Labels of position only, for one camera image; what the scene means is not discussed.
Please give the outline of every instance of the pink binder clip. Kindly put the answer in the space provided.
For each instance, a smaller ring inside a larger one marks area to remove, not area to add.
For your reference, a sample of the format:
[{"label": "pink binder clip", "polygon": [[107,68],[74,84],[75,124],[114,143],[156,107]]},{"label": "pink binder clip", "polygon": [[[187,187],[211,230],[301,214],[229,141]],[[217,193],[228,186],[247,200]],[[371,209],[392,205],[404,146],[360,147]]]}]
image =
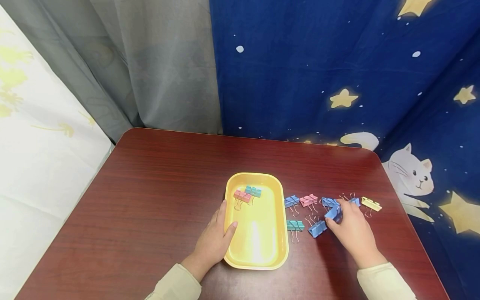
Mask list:
[{"label": "pink binder clip", "polygon": [[252,198],[252,195],[250,194],[245,194],[245,196],[241,199],[242,201],[248,203],[250,202],[250,199]]},{"label": "pink binder clip", "polygon": [[303,206],[303,207],[308,206],[308,208],[310,209],[310,211],[312,213],[313,213],[313,210],[315,210],[318,213],[318,211],[315,209],[315,206],[313,205],[313,204],[318,202],[318,197],[313,198],[313,197],[310,197],[310,196],[305,196],[305,197],[300,198],[300,202],[301,202],[301,206]]},{"label": "pink binder clip", "polygon": [[233,197],[237,200],[237,203],[235,204],[234,209],[235,210],[240,210],[241,209],[241,204],[243,202],[246,202],[246,203],[250,202],[250,199],[252,198],[252,195],[247,194],[245,192],[242,192],[240,190],[236,190],[233,193]]}]

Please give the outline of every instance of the white cat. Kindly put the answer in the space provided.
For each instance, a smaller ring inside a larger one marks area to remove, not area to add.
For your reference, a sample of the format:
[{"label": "white cat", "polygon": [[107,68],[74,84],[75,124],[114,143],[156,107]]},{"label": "white cat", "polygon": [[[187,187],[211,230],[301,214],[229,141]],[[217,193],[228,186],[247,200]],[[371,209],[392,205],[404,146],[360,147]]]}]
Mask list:
[{"label": "white cat", "polygon": [[[343,136],[340,141],[344,144],[360,144],[362,148],[374,150],[378,145],[376,136],[369,132],[351,133]],[[395,151],[390,159],[382,163],[388,179],[393,185],[406,213],[429,222],[435,222],[426,213],[417,207],[429,208],[423,201],[410,196],[424,196],[433,189],[431,176],[432,162],[429,159],[420,161],[412,154],[412,145]]]}]

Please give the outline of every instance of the hand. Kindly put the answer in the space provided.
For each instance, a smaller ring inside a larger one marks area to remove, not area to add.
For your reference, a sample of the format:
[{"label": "hand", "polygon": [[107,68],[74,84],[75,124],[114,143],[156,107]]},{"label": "hand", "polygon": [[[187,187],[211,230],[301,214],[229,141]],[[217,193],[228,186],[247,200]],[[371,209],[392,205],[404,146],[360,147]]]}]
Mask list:
[{"label": "hand", "polygon": [[355,203],[337,199],[342,207],[341,224],[327,218],[326,223],[342,245],[353,256],[360,269],[387,263],[378,251],[372,229]]},{"label": "hand", "polygon": [[226,209],[227,202],[223,200],[198,238],[195,250],[181,263],[198,282],[202,281],[210,268],[223,259],[237,229],[238,222],[235,221],[224,232]]}]

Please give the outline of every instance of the sleeve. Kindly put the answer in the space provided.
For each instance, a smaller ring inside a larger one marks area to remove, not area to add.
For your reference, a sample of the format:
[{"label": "sleeve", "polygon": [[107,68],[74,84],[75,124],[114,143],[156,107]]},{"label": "sleeve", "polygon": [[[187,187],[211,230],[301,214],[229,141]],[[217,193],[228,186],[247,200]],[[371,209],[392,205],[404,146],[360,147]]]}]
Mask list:
[{"label": "sleeve", "polygon": [[145,300],[197,300],[202,287],[181,264],[174,265]]},{"label": "sleeve", "polygon": [[368,300],[415,300],[415,294],[391,263],[359,270],[357,279]]}]

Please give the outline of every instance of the blue binder clip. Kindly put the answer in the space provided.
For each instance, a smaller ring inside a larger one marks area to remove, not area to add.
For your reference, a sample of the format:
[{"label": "blue binder clip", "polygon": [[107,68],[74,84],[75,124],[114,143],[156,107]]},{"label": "blue binder clip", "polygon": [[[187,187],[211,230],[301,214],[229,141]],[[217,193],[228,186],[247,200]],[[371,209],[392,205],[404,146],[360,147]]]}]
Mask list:
[{"label": "blue binder clip", "polygon": [[317,223],[315,223],[312,227],[310,227],[308,229],[308,232],[313,236],[313,238],[317,238],[319,235],[322,234],[322,232],[324,232],[325,230],[327,230],[327,225],[325,223],[325,221],[318,221]]},{"label": "blue binder clip", "polygon": [[326,207],[334,207],[335,205],[339,206],[340,203],[335,199],[322,197],[322,205]]},{"label": "blue binder clip", "polygon": [[350,203],[355,203],[358,207],[360,207],[360,199],[359,198],[352,198],[349,201]]},{"label": "blue binder clip", "polygon": [[[305,229],[305,225],[302,223],[302,221],[297,221],[297,220],[287,220],[287,230],[292,233],[292,244],[298,244],[299,238],[298,238],[298,232],[303,231]],[[297,242],[294,242],[293,240],[293,232],[295,231],[295,238],[297,239]]]},{"label": "blue binder clip", "polygon": [[292,211],[293,216],[298,216],[300,214],[295,207],[300,201],[300,199],[297,196],[293,195],[293,196],[287,197],[285,198],[284,201],[285,201],[285,208],[290,207],[290,210]]},{"label": "blue binder clip", "polygon": [[248,203],[248,205],[250,206],[253,205],[253,200],[255,199],[255,197],[260,198],[260,196],[262,195],[262,190],[252,187],[250,185],[247,185],[247,187],[245,188],[245,192],[252,195],[252,200]]},{"label": "blue binder clip", "polygon": [[339,205],[335,205],[332,209],[325,214],[325,218],[330,218],[335,222],[338,222],[342,217],[342,208]]}]

